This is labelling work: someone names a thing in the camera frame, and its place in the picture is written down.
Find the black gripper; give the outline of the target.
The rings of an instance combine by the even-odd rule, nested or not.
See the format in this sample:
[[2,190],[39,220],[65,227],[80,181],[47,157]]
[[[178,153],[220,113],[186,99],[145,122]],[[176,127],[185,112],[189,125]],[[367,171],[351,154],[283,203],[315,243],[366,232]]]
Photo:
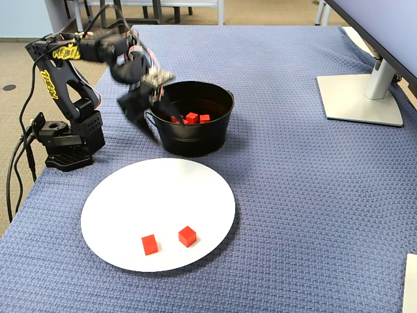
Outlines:
[[[114,62],[111,66],[111,75],[116,82],[130,85],[127,94],[117,100],[126,118],[157,143],[158,140],[145,120],[145,111],[151,106],[150,96],[153,89],[139,82],[148,73],[148,69],[149,62],[146,57],[139,54],[123,64]],[[159,97],[158,108],[160,119],[171,124],[184,125],[183,116],[167,95]]]

